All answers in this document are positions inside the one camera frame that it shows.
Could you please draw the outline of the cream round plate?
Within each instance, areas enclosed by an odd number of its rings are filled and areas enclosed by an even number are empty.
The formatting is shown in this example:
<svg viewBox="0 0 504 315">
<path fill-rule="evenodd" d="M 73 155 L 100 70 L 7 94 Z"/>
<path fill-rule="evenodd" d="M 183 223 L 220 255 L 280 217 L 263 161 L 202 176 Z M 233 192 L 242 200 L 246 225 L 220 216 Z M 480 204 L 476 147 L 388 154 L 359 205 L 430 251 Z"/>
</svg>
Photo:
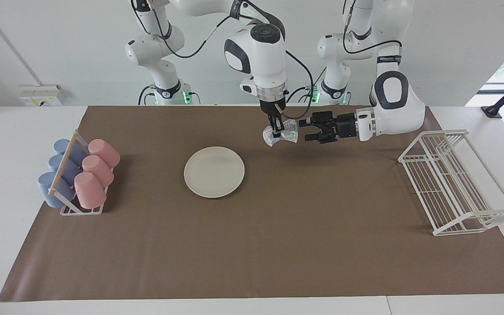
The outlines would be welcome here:
<svg viewBox="0 0 504 315">
<path fill-rule="evenodd" d="M 183 175 L 190 191 L 206 199 L 218 199 L 240 187 L 245 177 L 245 164 L 231 149 L 210 146 L 190 156 Z"/>
</svg>

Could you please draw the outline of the brown table mat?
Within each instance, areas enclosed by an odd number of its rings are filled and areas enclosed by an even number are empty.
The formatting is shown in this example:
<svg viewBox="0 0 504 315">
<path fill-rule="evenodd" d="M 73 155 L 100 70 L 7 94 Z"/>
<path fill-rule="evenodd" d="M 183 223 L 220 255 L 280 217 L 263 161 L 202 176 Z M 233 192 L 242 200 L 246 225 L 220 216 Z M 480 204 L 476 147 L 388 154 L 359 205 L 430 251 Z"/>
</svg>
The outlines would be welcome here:
<svg viewBox="0 0 504 315">
<path fill-rule="evenodd" d="M 398 157 L 418 131 L 267 146 L 255 107 L 91 106 L 121 161 L 100 215 L 42 204 L 0 301 L 504 293 L 504 236 L 436 237 Z M 228 196 L 186 186 L 195 152 L 244 161 Z"/>
</svg>

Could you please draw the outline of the pink cup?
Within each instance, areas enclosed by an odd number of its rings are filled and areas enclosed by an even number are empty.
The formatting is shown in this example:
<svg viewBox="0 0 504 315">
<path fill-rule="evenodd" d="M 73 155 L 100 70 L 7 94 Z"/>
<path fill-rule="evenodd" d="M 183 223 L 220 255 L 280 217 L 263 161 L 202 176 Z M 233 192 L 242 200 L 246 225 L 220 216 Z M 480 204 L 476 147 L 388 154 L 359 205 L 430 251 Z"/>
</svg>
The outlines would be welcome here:
<svg viewBox="0 0 504 315">
<path fill-rule="evenodd" d="M 78 174 L 74 178 L 74 188 L 83 209 L 96 209 L 106 201 L 104 188 L 93 173 Z"/>
<path fill-rule="evenodd" d="M 119 152 L 103 139 L 97 138 L 88 144 L 90 154 L 100 157 L 106 165 L 113 169 L 121 160 Z"/>
<path fill-rule="evenodd" d="M 112 169 L 100 156 L 88 155 L 82 161 L 84 172 L 94 174 L 103 188 L 108 187 L 114 180 Z"/>
</svg>

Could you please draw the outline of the blue cup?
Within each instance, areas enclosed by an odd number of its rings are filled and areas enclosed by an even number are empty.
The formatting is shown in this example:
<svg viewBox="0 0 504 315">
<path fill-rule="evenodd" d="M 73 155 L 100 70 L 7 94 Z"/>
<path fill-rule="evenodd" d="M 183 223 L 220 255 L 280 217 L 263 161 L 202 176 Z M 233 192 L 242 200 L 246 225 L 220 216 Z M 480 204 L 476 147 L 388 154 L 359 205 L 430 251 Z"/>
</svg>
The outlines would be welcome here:
<svg viewBox="0 0 504 315">
<path fill-rule="evenodd" d="M 54 143 L 53 149 L 56 154 L 64 155 L 69 144 L 70 144 L 70 140 L 62 138 Z M 80 167 L 82 167 L 83 160 L 87 156 L 88 156 L 87 152 L 84 151 L 84 149 L 80 145 L 74 144 L 74 146 L 69 154 L 69 159 L 80 168 Z"/>
<path fill-rule="evenodd" d="M 61 174 L 61 178 L 68 184 L 68 186 L 74 186 L 75 177 L 82 173 L 82 170 L 69 158 L 65 158 L 64 155 L 54 155 L 48 161 L 48 167 L 51 172 L 57 173 L 60 164 L 65 161 L 64 170 Z"/>
<path fill-rule="evenodd" d="M 38 188 L 44 196 L 44 199 L 49 207 L 53 209 L 60 209 L 61 207 L 65 206 L 65 204 L 56 196 L 48 195 L 49 189 L 52 187 L 55 175 L 56 173 L 51 171 L 40 175 L 40 177 L 38 178 Z M 59 179 L 57 190 L 64 197 L 66 197 L 68 201 L 72 201 L 75 198 L 74 190 L 70 186 L 68 186 L 68 183 L 63 178 Z"/>
</svg>

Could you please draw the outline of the white power socket box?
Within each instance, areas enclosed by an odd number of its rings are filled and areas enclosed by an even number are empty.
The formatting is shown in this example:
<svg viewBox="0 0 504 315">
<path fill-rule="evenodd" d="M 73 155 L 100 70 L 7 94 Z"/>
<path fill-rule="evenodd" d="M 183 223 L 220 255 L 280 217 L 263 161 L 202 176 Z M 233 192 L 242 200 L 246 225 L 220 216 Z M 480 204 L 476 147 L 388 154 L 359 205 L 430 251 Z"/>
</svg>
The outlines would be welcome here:
<svg viewBox="0 0 504 315">
<path fill-rule="evenodd" d="M 19 99 L 25 106 L 64 106 L 66 96 L 58 84 L 22 84 Z"/>
</svg>

